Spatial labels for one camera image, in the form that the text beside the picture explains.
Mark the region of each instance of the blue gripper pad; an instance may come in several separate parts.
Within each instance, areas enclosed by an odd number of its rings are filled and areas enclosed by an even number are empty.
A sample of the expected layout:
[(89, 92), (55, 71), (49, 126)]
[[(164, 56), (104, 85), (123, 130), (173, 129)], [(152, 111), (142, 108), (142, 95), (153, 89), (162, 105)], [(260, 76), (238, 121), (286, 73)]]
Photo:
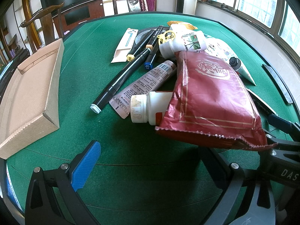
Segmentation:
[(94, 168), (99, 156), (101, 154), (101, 146), (98, 141), (91, 146), (81, 162), (77, 165), (76, 169), (72, 173), (71, 185), (75, 192), (81, 189), (86, 180), (88, 179), (92, 169)]

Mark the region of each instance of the cream tube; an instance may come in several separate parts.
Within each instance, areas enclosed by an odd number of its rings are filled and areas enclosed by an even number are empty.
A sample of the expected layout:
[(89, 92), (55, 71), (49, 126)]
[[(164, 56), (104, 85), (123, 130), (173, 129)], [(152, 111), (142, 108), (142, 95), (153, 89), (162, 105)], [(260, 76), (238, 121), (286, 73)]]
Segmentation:
[(240, 59), (232, 57), (229, 59), (229, 64), (238, 74), (242, 75), (244, 78), (246, 78), (248, 81), (250, 81), (252, 84), (256, 86), (248, 69)]
[(175, 74), (176, 70), (177, 67), (173, 62), (165, 61), (117, 93), (110, 100), (110, 105), (125, 119), (130, 113), (131, 96), (145, 95), (157, 90), (169, 77)]

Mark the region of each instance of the white pill bottle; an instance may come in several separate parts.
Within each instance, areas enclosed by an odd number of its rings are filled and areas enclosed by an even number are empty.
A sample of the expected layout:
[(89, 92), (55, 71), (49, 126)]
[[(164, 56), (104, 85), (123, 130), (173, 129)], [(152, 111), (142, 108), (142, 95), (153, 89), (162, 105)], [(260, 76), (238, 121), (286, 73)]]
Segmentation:
[(173, 92), (151, 91), (147, 95), (133, 95), (130, 116), (133, 123), (158, 126), (163, 119)]
[(175, 52), (200, 52), (207, 49), (206, 39), (202, 31), (192, 31), (184, 25), (171, 25), (170, 30), (158, 36), (161, 55), (175, 58)]

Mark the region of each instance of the small tube with black cap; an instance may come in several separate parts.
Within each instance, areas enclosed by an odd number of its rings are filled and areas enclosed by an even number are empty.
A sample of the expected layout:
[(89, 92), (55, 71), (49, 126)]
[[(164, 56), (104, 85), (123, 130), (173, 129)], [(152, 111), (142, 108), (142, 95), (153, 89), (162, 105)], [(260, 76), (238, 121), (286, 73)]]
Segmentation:
[(145, 48), (140, 54), (138, 54), (109, 82), (109, 84), (103, 89), (97, 99), (91, 104), (90, 108), (95, 113), (100, 113), (103, 107), (112, 99), (117, 93), (124, 82), (133, 74), (135, 70), (139, 68), (148, 57), (150, 53), (149, 48)]
[(131, 61), (138, 55), (148, 44), (148, 41), (151, 39), (152, 35), (154, 34), (155, 30), (150, 30), (127, 54), (127, 61)]
[(244, 63), (239, 58), (235, 58), (235, 57), (230, 58), (229, 64), (234, 69), (234, 71), (236, 71), (238, 74), (242, 75), (245, 79), (247, 79), (248, 81), (250, 81), (252, 84), (254, 84), (256, 86), (248, 69), (246, 68)]

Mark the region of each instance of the paper packaging box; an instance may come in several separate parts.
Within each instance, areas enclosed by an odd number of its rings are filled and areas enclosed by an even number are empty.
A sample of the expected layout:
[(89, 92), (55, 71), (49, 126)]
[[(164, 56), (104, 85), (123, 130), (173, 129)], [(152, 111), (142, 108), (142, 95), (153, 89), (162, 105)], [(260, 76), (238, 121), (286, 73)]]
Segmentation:
[(39, 49), (14, 72), (0, 104), (0, 157), (7, 159), (59, 129), (62, 39)]
[(139, 30), (128, 28), (123, 35), (122, 39), (120, 40), (116, 50), (115, 54), (113, 56), (112, 63), (116, 62), (126, 62), (127, 61), (127, 54), (130, 52), (135, 38), (137, 36), (137, 32)]

